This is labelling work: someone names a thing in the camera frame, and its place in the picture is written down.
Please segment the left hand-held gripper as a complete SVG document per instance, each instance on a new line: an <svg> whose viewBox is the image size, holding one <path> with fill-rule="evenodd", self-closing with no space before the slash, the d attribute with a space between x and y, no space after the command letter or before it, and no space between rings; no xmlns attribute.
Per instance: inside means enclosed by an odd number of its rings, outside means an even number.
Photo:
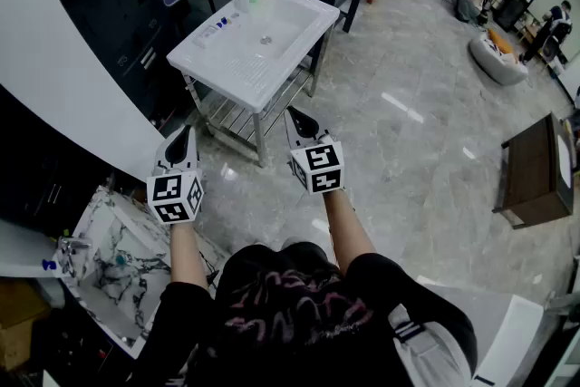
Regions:
<svg viewBox="0 0 580 387"><path fill-rule="evenodd" d="M173 169L183 161L185 169ZM205 191L198 167L196 130L181 125L158 147L152 175L147 178L150 211L164 225L192 222Z"/></svg>

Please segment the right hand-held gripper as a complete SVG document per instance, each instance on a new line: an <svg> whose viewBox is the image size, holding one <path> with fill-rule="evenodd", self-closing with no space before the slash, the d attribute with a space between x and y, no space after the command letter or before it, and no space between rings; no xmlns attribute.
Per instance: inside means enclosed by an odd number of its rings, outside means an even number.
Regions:
<svg viewBox="0 0 580 387"><path fill-rule="evenodd" d="M294 175L310 194L342 189L345 178L343 147L331 142L326 121L300 107L289 105L284 111L285 130L290 147L318 144L291 150Z"/></svg>

